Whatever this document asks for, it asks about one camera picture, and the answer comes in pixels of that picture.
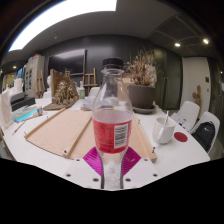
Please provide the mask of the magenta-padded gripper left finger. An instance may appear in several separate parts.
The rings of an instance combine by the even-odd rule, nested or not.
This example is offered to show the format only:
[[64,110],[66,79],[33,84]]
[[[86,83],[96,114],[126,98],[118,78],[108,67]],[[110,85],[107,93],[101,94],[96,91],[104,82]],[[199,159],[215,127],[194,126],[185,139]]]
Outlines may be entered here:
[[93,147],[83,158],[75,158],[64,173],[64,178],[84,188],[101,189],[103,165]]

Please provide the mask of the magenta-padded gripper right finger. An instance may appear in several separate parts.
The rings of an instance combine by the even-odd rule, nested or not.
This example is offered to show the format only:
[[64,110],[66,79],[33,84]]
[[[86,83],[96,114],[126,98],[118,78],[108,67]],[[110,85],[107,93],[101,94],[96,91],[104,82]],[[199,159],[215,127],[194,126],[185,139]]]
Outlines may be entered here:
[[140,188],[161,178],[149,158],[142,158],[129,147],[121,166],[121,188]]

